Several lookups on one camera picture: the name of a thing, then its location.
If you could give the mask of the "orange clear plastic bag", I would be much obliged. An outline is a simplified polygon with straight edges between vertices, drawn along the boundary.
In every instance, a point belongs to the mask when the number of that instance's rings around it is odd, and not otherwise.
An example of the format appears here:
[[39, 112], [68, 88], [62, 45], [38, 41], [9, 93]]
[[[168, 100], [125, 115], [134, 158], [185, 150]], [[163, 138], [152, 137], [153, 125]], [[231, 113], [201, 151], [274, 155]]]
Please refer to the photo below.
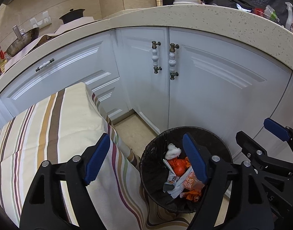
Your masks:
[[174, 189], [168, 191], [168, 194], [173, 199], [179, 196], [180, 198], [197, 202], [201, 197], [201, 191], [204, 186], [204, 183], [196, 177], [192, 166], [190, 166], [185, 174], [178, 179]]

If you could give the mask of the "white paper wrapper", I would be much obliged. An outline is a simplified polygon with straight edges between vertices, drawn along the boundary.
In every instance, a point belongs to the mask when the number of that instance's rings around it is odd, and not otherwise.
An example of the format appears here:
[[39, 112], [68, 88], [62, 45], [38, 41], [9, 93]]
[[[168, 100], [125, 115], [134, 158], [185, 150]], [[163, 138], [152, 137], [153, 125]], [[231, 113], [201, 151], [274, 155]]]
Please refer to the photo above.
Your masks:
[[169, 175], [167, 178], [167, 181], [164, 183], [163, 186], [163, 192], [171, 191], [175, 188], [176, 182], [178, 181], [178, 177], [174, 173], [174, 170], [172, 169], [171, 165], [168, 163], [166, 159], [163, 159], [163, 163], [169, 170]]

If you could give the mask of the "black trash bin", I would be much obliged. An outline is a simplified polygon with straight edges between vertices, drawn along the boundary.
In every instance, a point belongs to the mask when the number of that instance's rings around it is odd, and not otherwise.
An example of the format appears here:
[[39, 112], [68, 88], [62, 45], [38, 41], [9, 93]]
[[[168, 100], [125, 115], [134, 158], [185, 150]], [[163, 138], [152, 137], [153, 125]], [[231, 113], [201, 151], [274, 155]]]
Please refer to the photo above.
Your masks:
[[181, 198], [172, 196], [164, 191], [164, 183], [171, 174], [165, 165], [164, 159], [169, 144], [181, 150], [179, 156], [172, 158], [168, 164], [176, 175], [184, 175], [191, 166], [187, 154], [183, 150], [183, 136], [189, 133], [197, 144], [208, 149], [211, 155], [217, 155], [228, 163], [232, 162], [232, 155], [226, 144], [214, 133], [199, 127], [182, 126], [171, 128], [151, 140], [146, 146], [139, 164], [140, 176], [143, 187], [149, 197], [159, 206], [172, 213], [194, 213], [201, 204], [203, 192], [184, 190], [186, 195]]

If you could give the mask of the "white kitchen cabinets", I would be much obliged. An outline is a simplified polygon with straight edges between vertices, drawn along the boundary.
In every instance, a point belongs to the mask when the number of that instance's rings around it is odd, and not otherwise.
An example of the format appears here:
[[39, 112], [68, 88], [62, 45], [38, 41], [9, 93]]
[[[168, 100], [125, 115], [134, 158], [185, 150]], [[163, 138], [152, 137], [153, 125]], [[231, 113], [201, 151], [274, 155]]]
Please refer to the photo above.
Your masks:
[[[152, 41], [162, 68], [154, 73]], [[170, 43], [176, 71], [170, 80]], [[44, 62], [50, 65], [36, 72]], [[156, 133], [179, 126], [207, 129], [246, 159], [235, 135], [244, 131], [268, 155], [293, 162], [286, 142], [267, 131], [270, 118], [293, 128], [293, 71], [269, 55], [210, 33], [164, 27], [109, 30], [37, 57], [0, 93], [0, 128], [45, 97], [83, 82], [111, 119], [135, 111]]]

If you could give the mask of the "orange crumpled wrapper in bin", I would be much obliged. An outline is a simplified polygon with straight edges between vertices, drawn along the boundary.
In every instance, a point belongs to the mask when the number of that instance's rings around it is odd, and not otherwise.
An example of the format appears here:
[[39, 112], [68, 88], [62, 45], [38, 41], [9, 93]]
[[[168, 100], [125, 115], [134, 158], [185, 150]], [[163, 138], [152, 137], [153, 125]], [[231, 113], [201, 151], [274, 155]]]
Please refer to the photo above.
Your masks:
[[189, 162], [188, 157], [185, 159], [174, 158], [168, 160], [168, 163], [171, 165], [172, 169], [176, 176], [181, 177], [185, 174], [185, 172], [191, 167], [191, 163]]

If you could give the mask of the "striped tablecloth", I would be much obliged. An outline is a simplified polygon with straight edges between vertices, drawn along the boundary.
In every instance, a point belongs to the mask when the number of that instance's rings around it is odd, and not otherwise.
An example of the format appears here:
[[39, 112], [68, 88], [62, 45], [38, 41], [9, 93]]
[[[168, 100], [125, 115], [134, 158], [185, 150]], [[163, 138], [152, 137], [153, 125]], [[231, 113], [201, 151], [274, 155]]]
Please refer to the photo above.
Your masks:
[[140, 158], [122, 142], [99, 100], [84, 83], [63, 89], [0, 129], [0, 206], [18, 225], [28, 188], [44, 160], [62, 163], [107, 133], [113, 145], [87, 190], [108, 229], [186, 229], [187, 214], [146, 199]]

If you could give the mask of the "white spray bottle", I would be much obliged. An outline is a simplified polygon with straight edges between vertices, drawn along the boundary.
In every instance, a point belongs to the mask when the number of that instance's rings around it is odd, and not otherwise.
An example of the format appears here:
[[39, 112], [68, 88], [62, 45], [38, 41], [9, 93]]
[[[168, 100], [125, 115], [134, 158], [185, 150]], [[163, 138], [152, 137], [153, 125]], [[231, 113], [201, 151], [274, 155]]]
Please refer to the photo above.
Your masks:
[[293, 33], [293, 5], [290, 2], [285, 2], [288, 16], [285, 24], [285, 28]]

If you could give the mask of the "beige stove cover cloth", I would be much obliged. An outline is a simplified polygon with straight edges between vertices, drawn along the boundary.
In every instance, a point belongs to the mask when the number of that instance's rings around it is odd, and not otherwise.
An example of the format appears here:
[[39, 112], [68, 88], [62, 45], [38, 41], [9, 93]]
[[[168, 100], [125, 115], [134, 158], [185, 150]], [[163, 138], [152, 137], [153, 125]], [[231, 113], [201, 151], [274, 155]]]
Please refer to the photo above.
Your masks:
[[55, 33], [52, 34], [44, 34], [42, 36], [39, 36], [35, 40], [33, 40], [30, 44], [28, 44], [26, 47], [24, 47], [19, 53], [17, 53], [14, 57], [10, 59], [5, 64], [4, 73], [7, 72], [15, 63], [17, 63], [19, 60], [21, 60], [25, 55], [30, 53], [33, 49], [43, 45], [48, 40], [51, 40], [65, 32], [68, 32], [70, 30], [76, 29], [78, 27], [81, 27], [86, 24], [90, 24], [95, 22], [93, 17], [81, 17], [79, 19], [73, 20], [69, 23], [61, 25]]

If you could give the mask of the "steel wok pan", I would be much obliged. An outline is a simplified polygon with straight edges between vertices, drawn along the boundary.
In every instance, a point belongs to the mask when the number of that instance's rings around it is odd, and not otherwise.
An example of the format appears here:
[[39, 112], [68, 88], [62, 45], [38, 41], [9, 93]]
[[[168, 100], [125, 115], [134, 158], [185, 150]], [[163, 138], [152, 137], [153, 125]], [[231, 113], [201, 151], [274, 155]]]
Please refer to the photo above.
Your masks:
[[10, 57], [14, 57], [18, 54], [21, 50], [23, 50], [27, 45], [29, 45], [32, 41], [38, 38], [40, 28], [36, 27], [33, 28], [23, 34], [21, 34], [17, 25], [13, 26], [13, 32], [16, 35], [16, 40], [10, 44], [7, 48], [6, 53]]

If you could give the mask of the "black cooking pot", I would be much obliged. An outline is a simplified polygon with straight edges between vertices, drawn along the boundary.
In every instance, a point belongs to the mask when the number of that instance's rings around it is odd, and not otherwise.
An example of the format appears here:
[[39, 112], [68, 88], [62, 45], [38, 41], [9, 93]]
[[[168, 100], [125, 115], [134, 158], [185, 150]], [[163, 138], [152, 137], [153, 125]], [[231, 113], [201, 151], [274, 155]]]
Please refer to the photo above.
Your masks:
[[63, 24], [69, 23], [71, 21], [77, 20], [83, 17], [83, 12], [85, 9], [70, 9], [70, 11], [64, 15], [62, 15], [59, 19], [63, 22]]

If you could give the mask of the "wall double socket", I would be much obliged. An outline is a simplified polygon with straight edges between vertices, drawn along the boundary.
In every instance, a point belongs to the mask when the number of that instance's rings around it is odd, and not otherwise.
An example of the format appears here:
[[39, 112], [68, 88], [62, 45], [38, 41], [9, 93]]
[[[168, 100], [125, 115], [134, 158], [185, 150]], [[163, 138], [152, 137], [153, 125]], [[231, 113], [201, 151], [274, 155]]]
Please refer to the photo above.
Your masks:
[[51, 17], [49, 16], [48, 11], [42, 13], [42, 19], [37, 21], [35, 17], [30, 19], [30, 24], [33, 28], [42, 29], [52, 23]]

